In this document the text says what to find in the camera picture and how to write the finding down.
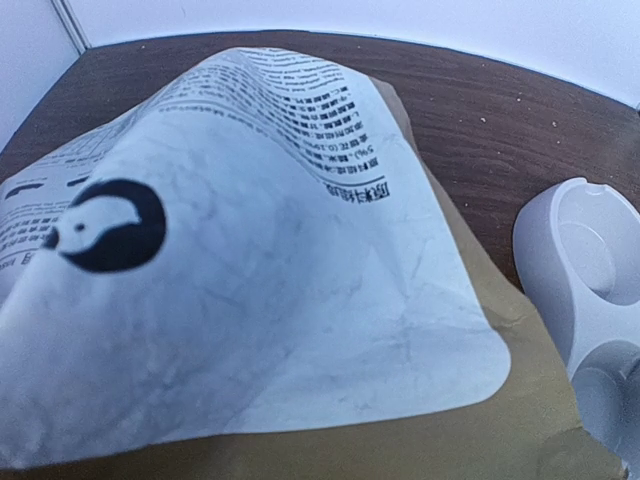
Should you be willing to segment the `brown dog food bag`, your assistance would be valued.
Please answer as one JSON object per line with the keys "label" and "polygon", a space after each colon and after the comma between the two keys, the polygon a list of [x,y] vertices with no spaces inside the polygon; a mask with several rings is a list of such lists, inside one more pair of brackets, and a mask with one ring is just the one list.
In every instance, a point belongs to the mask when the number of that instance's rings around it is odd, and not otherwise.
{"label": "brown dog food bag", "polygon": [[393,88],[232,48],[1,185],[5,479],[623,479]]}

